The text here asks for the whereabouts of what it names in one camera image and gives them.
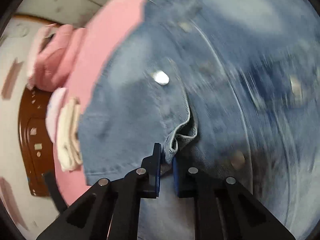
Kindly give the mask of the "blue denim jacket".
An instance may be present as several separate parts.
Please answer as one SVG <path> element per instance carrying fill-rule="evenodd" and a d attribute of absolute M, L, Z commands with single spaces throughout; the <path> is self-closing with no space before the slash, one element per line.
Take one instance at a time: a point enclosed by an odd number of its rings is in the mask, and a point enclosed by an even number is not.
<path fill-rule="evenodd" d="M 308 0 L 146 0 L 78 136 L 88 185 L 162 145 L 236 178 L 296 237 L 319 222 L 319 15 Z"/>

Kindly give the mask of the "folded cream white garment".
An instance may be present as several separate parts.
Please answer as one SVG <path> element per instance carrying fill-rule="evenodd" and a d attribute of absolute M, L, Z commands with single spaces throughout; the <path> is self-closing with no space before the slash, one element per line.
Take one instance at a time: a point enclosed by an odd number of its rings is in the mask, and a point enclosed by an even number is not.
<path fill-rule="evenodd" d="M 78 98 L 69 98 L 61 108 L 56 134 L 57 158 L 63 172 L 74 171 L 83 163 L 78 138 L 81 105 Z"/>

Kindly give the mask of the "brown wooden headboard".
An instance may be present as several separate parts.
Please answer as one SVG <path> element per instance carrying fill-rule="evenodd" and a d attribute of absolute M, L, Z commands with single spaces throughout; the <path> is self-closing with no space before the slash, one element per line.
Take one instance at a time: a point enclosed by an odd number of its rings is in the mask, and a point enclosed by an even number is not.
<path fill-rule="evenodd" d="M 46 129 L 50 92 L 25 88 L 18 113 L 18 137 L 30 194 L 48 197 L 43 175 L 54 172 L 53 143 Z"/>

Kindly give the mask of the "small pink pillow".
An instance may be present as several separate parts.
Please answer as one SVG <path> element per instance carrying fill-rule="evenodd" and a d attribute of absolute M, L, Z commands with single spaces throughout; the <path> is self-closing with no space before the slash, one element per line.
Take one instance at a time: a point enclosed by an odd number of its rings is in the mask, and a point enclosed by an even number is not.
<path fill-rule="evenodd" d="M 57 121 L 66 93 L 67 88 L 65 87 L 56 89 L 52 93 L 47 105 L 45 124 L 47 133 L 52 143 L 54 143 L 56 140 Z"/>

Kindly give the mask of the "folded pink quilt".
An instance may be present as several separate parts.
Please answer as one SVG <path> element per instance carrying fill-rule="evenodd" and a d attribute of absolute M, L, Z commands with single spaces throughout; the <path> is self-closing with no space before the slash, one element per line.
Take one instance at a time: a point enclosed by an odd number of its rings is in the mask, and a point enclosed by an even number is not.
<path fill-rule="evenodd" d="M 53 92 L 63 87 L 73 71 L 86 28 L 70 24 L 41 27 L 30 47 L 27 60 L 27 88 Z"/>

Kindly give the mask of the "pink bed sheet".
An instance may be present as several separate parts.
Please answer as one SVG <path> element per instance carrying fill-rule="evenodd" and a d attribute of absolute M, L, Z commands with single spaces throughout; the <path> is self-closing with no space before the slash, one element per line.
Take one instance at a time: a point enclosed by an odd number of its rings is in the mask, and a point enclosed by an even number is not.
<path fill-rule="evenodd" d="M 91 97 L 91 90 L 99 76 L 105 60 L 126 35 L 143 19 L 144 0 L 110 0 L 86 25 L 87 34 L 73 72 L 65 87 L 67 93 L 63 105 L 69 97 L 77 97 L 83 111 Z M 75 202 L 88 190 L 83 168 L 73 172 L 63 172 L 53 149 L 56 181 L 67 205 Z"/>

